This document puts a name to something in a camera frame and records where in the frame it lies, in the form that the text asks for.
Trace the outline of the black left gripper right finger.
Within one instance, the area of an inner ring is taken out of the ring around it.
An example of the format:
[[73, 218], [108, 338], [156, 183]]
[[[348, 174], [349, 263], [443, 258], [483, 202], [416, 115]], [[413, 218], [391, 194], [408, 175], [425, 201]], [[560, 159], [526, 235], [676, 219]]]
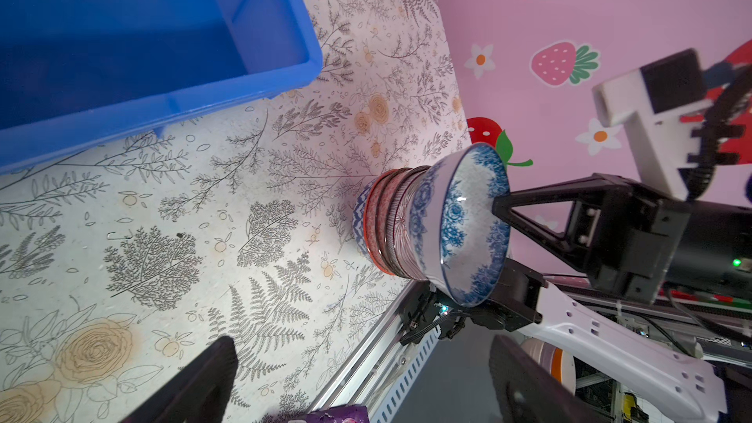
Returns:
[[493, 339], [489, 372], [503, 422], [602, 420], [508, 336]]

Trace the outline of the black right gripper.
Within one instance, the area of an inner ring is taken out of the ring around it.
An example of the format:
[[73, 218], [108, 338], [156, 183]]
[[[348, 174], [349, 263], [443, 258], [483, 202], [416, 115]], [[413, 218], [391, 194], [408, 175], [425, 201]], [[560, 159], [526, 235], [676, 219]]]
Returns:
[[[562, 204], [570, 206], [564, 232], [517, 211]], [[492, 213], [615, 296], [651, 304], [663, 288], [674, 287], [751, 297], [748, 208], [680, 201], [594, 174], [497, 196]]]

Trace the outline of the blue floral bowl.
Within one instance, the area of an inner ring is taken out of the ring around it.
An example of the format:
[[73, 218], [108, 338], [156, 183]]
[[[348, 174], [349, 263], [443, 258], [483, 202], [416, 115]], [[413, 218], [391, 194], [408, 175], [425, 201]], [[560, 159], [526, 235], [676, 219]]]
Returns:
[[493, 205], [509, 193], [503, 160], [477, 143], [428, 168], [411, 198], [407, 231], [417, 265], [462, 307], [486, 301], [499, 281], [510, 226]]

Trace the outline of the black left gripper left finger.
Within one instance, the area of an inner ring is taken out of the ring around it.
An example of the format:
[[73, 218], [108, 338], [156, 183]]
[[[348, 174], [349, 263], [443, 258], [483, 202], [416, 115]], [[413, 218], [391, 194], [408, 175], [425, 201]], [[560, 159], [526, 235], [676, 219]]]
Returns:
[[221, 336], [123, 422], [221, 422], [237, 369], [234, 340]]

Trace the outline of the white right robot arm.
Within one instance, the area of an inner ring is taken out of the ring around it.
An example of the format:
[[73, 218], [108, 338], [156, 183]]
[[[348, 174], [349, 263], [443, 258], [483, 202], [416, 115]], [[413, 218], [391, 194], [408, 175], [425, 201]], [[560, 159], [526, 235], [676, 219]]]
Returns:
[[[499, 196], [491, 212], [587, 274], [598, 291], [651, 304], [674, 289], [749, 299], [751, 211], [678, 201], [640, 182], [595, 174]], [[653, 399], [677, 422], [747, 422], [751, 372], [670, 351], [598, 315], [508, 260], [493, 292], [466, 307], [429, 286], [403, 310], [403, 344], [434, 328], [452, 337], [471, 320], [546, 341]]]

